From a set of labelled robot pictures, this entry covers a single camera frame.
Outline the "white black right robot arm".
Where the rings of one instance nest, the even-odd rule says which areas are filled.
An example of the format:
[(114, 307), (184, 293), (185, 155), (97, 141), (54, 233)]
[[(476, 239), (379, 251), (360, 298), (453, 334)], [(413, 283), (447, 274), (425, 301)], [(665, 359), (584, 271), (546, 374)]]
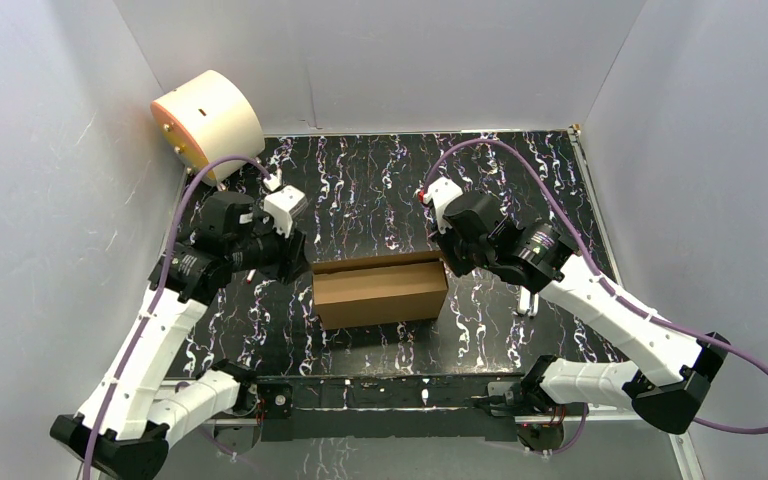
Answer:
[(552, 224), (521, 227), (488, 194), (444, 184), (422, 194), (433, 217), (431, 240), (457, 276), (486, 270), (577, 317), (618, 348), (624, 362), (540, 357), (518, 386), (500, 395), (507, 408), (537, 414), (587, 403), (630, 409), (651, 426), (682, 434), (695, 419), (726, 351), (636, 315), (620, 288), (590, 270), (572, 238)]

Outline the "brown cardboard box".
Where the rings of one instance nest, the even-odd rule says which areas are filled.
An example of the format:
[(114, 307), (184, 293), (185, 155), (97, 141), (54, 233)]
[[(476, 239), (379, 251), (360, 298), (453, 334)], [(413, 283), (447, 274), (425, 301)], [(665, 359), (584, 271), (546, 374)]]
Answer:
[(326, 331), (436, 319), (449, 293), (438, 251), (321, 262), (312, 271), (313, 311)]

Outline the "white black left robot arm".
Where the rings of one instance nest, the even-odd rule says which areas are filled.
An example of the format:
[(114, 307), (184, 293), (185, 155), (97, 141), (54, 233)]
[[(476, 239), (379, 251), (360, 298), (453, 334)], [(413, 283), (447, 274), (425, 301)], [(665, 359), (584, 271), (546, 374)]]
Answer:
[(143, 304), (105, 376), (50, 437), (91, 470), (114, 479), (153, 479), (170, 449), (212, 416), (246, 416), (261, 399), (254, 374), (221, 360), (172, 396), (156, 395), (180, 346), (238, 272), (293, 283), (307, 272), (305, 233), (297, 225), (307, 198), (292, 186), (262, 202), (224, 191), (149, 276)]

